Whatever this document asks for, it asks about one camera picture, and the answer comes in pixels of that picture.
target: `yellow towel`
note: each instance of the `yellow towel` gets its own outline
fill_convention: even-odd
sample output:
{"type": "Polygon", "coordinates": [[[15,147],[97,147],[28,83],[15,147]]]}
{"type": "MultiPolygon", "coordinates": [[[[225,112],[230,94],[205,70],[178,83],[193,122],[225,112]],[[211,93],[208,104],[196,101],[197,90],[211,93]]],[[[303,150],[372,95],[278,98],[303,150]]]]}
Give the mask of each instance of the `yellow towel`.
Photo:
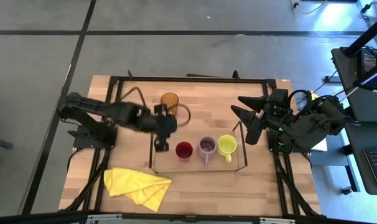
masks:
{"type": "Polygon", "coordinates": [[[113,168],[104,172],[109,196],[125,195],[138,205],[158,212],[172,180],[139,171],[113,168]]]}

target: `chair wheel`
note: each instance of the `chair wheel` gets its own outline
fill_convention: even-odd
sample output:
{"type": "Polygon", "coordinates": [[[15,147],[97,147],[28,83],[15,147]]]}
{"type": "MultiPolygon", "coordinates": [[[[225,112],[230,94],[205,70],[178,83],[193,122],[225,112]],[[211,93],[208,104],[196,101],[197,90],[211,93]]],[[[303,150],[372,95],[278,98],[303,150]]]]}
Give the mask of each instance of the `chair wheel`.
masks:
{"type": "Polygon", "coordinates": [[[351,187],[346,187],[344,189],[341,190],[341,193],[344,194],[344,195],[348,195],[350,193],[352,193],[353,191],[351,190],[351,187]]]}
{"type": "Polygon", "coordinates": [[[371,6],[370,6],[369,4],[367,4],[367,5],[365,5],[365,6],[364,6],[364,8],[363,8],[363,9],[361,9],[361,11],[360,11],[360,12],[361,12],[361,13],[363,14],[363,13],[365,13],[365,12],[366,12],[367,10],[369,10],[369,9],[370,9],[370,7],[371,7],[371,6]]]}

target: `brown glass cup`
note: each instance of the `brown glass cup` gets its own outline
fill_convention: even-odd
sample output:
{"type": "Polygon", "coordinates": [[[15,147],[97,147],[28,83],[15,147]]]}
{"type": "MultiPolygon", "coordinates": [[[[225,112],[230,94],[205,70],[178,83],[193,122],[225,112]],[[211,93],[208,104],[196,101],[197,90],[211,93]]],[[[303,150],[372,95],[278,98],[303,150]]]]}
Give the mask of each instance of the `brown glass cup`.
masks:
{"type": "Polygon", "coordinates": [[[165,93],[161,97],[161,104],[165,104],[169,114],[177,115],[179,97],[175,93],[165,93]]]}

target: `desk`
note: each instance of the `desk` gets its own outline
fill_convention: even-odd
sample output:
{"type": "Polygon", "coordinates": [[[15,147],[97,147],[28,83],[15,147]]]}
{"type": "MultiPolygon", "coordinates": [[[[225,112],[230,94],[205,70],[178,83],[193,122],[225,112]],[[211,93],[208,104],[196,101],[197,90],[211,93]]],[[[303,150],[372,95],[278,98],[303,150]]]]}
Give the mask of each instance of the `desk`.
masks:
{"type": "MultiPolygon", "coordinates": [[[[94,76],[88,97],[105,100],[109,76],[94,76]]],[[[276,80],[278,88],[292,86],[288,80],[276,80]]],[[[138,86],[148,107],[158,104],[164,93],[174,92],[180,103],[192,111],[193,128],[207,128],[210,131],[233,127],[238,118],[230,105],[245,105],[237,96],[262,96],[262,86],[254,83],[205,83],[205,82],[123,82],[123,94],[138,86]]],[[[126,101],[139,102],[139,95],[133,93],[126,101]]],[[[123,167],[148,174],[155,174],[149,168],[150,135],[135,133],[118,127],[116,145],[111,151],[108,168],[123,167]]],[[[268,149],[266,133],[263,132],[255,146],[246,145],[248,166],[239,171],[173,172],[158,173],[172,179],[159,209],[160,214],[197,215],[281,215],[276,173],[272,154],[268,149]]],[[[85,186],[93,158],[92,149],[84,149],[72,159],[67,174],[59,208],[65,208],[85,186]]],[[[308,160],[301,154],[291,154],[294,180],[299,192],[316,212],[320,212],[315,192],[312,171],[308,160]]],[[[285,190],[288,209],[292,205],[288,188],[285,190]]],[[[125,196],[109,197],[104,190],[101,201],[102,212],[154,213],[148,208],[136,205],[125,196]]]]}
{"type": "MultiPolygon", "coordinates": [[[[356,78],[357,58],[344,56],[340,49],[333,49],[332,57],[344,89],[350,88],[356,78]]],[[[377,93],[360,88],[348,97],[351,110],[357,120],[370,121],[372,116],[375,116],[374,113],[370,113],[370,110],[373,110],[368,106],[370,100],[377,102],[377,93]]],[[[345,129],[365,189],[369,194],[377,195],[377,183],[363,152],[365,147],[377,147],[377,123],[363,124],[361,127],[347,124],[345,129]]]]}

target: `red mug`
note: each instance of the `red mug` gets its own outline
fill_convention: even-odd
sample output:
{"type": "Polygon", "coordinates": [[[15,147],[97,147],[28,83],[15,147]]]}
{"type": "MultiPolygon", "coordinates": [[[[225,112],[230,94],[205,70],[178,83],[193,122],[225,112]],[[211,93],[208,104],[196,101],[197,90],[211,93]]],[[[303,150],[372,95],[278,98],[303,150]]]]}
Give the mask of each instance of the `red mug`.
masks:
{"type": "Polygon", "coordinates": [[[176,146],[176,155],[182,162],[187,162],[190,160],[193,154],[193,146],[188,142],[180,142],[176,146]]]}

